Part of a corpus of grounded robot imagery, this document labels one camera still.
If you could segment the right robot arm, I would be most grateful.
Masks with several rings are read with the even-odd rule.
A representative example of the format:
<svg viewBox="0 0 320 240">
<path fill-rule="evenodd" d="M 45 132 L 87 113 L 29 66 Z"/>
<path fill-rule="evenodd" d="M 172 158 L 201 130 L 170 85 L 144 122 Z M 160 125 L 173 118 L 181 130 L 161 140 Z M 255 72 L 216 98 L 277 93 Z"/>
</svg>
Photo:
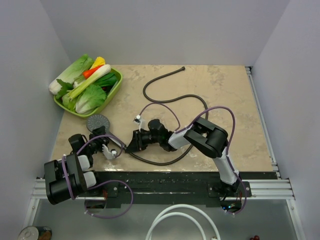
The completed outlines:
<svg viewBox="0 0 320 240">
<path fill-rule="evenodd" d="M 218 125 L 199 117 L 191 126 L 173 132 L 167 130 L 159 119 L 153 119 L 148 123 L 148 130 L 141 128 L 133 131 L 125 152 L 132 154 L 144 151 L 150 144 L 159 144 L 167 152 L 174 152 L 185 145 L 194 146 L 203 155 L 213 159 L 227 196 L 233 197 L 241 190 L 239 172 L 227 155 L 228 133 Z"/>
</svg>

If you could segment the grey shower head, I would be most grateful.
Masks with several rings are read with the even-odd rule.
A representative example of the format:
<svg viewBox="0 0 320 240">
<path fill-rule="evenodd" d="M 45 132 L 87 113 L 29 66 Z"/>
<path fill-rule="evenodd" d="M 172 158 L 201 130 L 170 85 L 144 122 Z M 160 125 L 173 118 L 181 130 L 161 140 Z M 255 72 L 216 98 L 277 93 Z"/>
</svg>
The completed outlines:
<svg viewBox="0 0 320 240">
<path fill-rule="evenodd" d="M 99 135 L 100 138 L 108 137 L 110 139 L 109 142 L 113 142 L 116 146 L 120 148 L 125 146 L 125 144 L 121 140 L 116 138 L 116 136 L 110 132 L 110 126 L 111 126 L 110 121 L 106 116 L 102 114 L 93 114 L 87 118 L 86 127 L 90 132 L 89 139 L 97 137 L 97 136 L 93 136 L 92 130 L 97 129 L 101 126 L 105 126 L 106 134 Z"/>
</svg>

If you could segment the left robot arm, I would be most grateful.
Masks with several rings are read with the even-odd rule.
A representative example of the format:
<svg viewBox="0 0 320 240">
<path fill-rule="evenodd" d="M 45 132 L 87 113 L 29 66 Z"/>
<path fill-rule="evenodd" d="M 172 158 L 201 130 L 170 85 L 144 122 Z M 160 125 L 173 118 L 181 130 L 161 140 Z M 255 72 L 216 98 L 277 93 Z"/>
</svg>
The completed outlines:
<svg viewBox="0 0 320 240">
<path fill-rule="evenodd" d="M 86 191 L 92 196 L 103 192 L 104 184 L 89 168 L 93 166 L 93 155 L 108 145 L 110 139 L 105 137 L 108 130 L 104 125 L 93 129 L 89 140 L 80 133 L 72 135 L 68 139 L 71 153 L 44 164 L 46 196 L 51 204 L 74 200 Z"/>
</svg>

